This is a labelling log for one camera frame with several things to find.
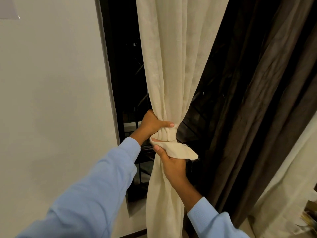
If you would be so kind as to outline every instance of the sleeve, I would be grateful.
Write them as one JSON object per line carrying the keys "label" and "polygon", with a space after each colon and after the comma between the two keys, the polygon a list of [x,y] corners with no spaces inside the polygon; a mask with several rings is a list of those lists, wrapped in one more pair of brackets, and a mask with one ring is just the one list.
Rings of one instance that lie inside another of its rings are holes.
{"label": "sleeve", "polygon": [[249,238],[243,231],[234,228],[227,212],[219,214],[205,197],[187,215],[200,238]]}
{"label": "sleeve", "polygon": [[137,168],[140,145],[126,138],[108,152],[90,173],[72,185],[17,238],[110,237],[113,221]]}

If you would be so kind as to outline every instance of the dark brown curtain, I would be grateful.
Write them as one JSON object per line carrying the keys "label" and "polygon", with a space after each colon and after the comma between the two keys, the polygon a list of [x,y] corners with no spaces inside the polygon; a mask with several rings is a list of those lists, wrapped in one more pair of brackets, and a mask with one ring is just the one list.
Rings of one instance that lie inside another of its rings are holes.
{"label": "dark brown curtain", "polygon": [[[196,184],[236,227],[317,110],[316,1],[239,0],[237,13],[243,2],[249,16],[236,19],[221,75],[212,76],[220,92],[210,106],[209,147]],[[239,26],[247,28],[239,32]],[[206,80],[203,75],[198,92],[208,87]],[[193,235],[187,222],[185,227]]]}

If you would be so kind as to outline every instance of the white wall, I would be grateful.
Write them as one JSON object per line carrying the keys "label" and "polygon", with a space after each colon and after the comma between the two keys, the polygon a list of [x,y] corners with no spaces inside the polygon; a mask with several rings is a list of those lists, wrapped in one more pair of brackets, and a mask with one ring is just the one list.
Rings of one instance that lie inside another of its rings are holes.
{"label": "white wall", "polygon": [[117,146],[94,0],[14,0],[0,20],[0,237]]}

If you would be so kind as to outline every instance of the left hand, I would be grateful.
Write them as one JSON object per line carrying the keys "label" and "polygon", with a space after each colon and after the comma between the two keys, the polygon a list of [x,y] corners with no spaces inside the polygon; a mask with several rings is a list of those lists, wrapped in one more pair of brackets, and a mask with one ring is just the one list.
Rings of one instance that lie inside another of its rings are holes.
{"label": "left hand", "polygon": [[159,131],[160,128],[172,128],[174,123],[158,120],[153,110],[148,110],[143,117],[140,127],[130,135],[141,146],[152,134]]}

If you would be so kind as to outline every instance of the cream curtain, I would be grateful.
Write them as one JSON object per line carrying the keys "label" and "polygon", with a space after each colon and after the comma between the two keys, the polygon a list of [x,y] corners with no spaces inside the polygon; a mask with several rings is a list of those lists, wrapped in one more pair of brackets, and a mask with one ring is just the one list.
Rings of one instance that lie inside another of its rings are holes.
{"label": "cream curtain", "polygon": [[257,202],[253,231],[258,238],[292,237],[317,183],[317,113]]}
{"label": "cream curtain", "polygon": [[[188,111],[228,0],[136,0],[146,82],[153,111],[175,123],[153,137],[175,158],[197,158],[177,143],[177,127]],[[184,205],[155,157],[146,203],[149,238],[181,237]]]}

